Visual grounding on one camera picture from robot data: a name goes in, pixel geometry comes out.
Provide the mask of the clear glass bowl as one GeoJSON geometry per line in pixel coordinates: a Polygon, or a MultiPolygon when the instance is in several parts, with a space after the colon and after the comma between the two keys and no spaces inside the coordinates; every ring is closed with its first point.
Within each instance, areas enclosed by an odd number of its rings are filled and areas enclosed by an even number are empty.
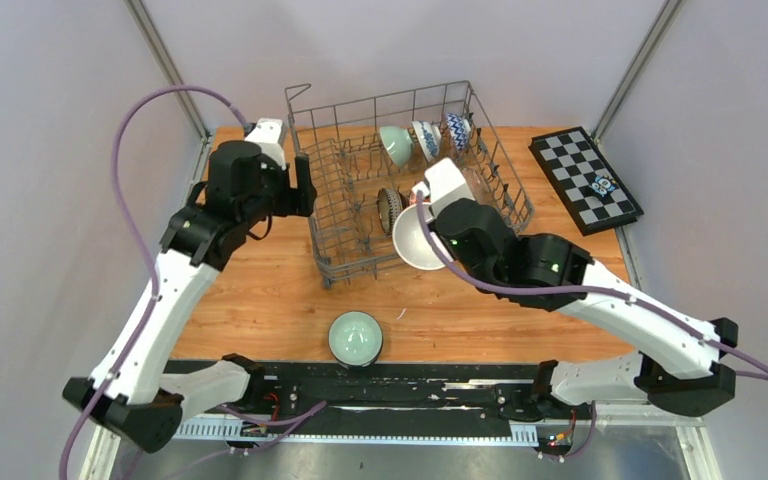
{"type": "Polygon", "coordinates": [[[462,174],[473,198],[479,204],[491,206],[493,208],[497,207],[494,191],[483,174],[472,168],[463,169],[462,174]]]}

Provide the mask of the orange bowl white inside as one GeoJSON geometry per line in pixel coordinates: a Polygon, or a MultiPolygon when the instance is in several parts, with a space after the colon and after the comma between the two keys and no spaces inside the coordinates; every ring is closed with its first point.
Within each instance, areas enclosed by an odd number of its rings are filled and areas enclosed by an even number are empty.
{"type": "Polygon", "coordinates": [[[427,202],[409,206],[393,224],[391,239],[395,251],[404,263],[418,270],[442,269],[445,267],[444,262],[434,253],[422,233],[418,208],[423,211],[427,226],[431,227],[434,215],[427,202]]]}

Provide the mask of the grey wire dish rack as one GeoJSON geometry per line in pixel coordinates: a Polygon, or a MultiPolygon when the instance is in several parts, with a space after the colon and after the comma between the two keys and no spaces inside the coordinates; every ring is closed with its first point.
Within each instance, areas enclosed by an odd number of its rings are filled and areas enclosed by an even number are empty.
{"type": "Polygon", "coordinates": [[[416,120],[446,131],[445,113],[466,117],[472,126],[468,149],[457,154],[449,134],[444,134],[442,156],[484,175],[494,191],[496,209],[516,232],[524,232],[531,223],[535,214],[531,198],[469,81],[322,106],[309,102],[310,87],[308,83],[292,85],[284,94],[294,151],[309,157],[318,192],[308,225],[313,258],[325,288],[356,277],[377,277],[402,264],[380,225],[378,191],[391,188],[408,195],[430,164],[415,146],[409,162],[396,167],[379,138],[383,126],[411,130],[416,120]]]}

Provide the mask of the black bowl beige inside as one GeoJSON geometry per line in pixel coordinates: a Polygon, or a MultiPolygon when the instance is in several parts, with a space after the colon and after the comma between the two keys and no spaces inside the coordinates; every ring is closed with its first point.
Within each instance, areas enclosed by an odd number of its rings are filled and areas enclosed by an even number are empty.
{"type": "Polygon", "coordinates": [[[390,236],[393,224],[404,209],[406,200],[395,189],[381,188],[377,195],[377,210],[383,232],[390,236]]]}

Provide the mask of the blue zigzag pattern bowl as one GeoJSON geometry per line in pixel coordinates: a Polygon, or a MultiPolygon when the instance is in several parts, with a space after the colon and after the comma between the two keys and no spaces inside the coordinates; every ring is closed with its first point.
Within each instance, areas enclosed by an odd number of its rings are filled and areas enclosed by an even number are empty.
{"type": "Polygon", "coordinates": [[[464,153],[469,147],[472,133],[470,121],[466,117],[451,112],[445,113],[443,119],[454,151],[457,154],[464,153]]]}

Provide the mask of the blue floral pattern bowl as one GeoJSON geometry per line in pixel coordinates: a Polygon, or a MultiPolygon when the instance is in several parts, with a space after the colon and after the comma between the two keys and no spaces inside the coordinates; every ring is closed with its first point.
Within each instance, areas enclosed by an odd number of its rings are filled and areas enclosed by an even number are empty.
{"type": "Polygon", "coordinates": [[[442,135],[439,127],[428,121],[412,122],[414,134],[427,162],[433,163],[441,153],[442,135]]]}

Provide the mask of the orange floral pattern bowl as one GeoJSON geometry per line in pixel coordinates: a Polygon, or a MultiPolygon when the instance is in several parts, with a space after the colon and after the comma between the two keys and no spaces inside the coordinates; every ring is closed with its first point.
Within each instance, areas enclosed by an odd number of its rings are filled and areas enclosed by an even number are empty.
{"type": "Polygon", "coordinates": [[[411,193],[409,196],[409,204],[414,205],[418,203],[429,203],[430,202],[430,194],[426,191],[426,189],[420,185],[415,185],[411,188],[411,193]]]}

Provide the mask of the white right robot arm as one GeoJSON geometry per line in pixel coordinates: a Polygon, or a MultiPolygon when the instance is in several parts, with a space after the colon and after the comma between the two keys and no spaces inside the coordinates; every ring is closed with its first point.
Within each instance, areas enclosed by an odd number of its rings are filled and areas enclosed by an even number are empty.
{"type": "Polygon", "coordinates": [[[737,344],[735,322],[671,309],[574,243],[554,234],[518,235],[494,208],[474,200],[431,212],[435,243],[480,292],[583,320],[634,348],[607,360],[541,362],[525,402],[530,413],[552,418],[592,402],[646,401],[699,417],[734,399],[736,373],[721,359],[737,344]]]}

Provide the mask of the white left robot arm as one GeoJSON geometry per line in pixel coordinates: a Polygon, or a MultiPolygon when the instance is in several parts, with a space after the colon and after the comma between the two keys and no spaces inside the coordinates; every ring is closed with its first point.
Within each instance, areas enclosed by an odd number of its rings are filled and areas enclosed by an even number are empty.
{"type": "Polygon", "coordinates": [[[69,404],[146,453],[161,450],[183,422],[217,406],[253,413],[264,405],[265,370],[239,354],[185,374],[165,367],[201,297],[233,253],[256,237],[252,227],[312,215],[317,191],[308,156],[296,156],[292,168],[282,158],[275,146],[246,140],[223,142],[210,155],[207,180],[170,218],[155,275],[109,354],[89,376],[65,384],[69,404]]]}

